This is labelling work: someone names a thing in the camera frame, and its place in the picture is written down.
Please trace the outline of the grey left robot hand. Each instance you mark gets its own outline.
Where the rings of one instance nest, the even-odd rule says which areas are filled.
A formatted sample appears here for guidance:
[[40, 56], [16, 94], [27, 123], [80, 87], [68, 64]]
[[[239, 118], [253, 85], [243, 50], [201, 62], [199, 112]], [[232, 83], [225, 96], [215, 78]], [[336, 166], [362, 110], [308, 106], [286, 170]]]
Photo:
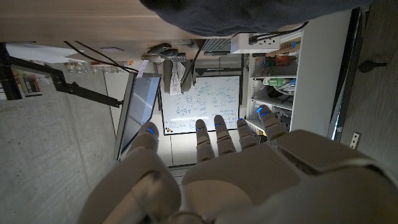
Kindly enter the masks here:
[[237, 122], [241, 151], [215, 116], [217, 150], [196, 122], [197, 163], [177, 182], [142, 125], [125, 158], [94, 188], [79, 223], [396, 223], [397, 181], [374, 159], [257, 109], [267, 142]]

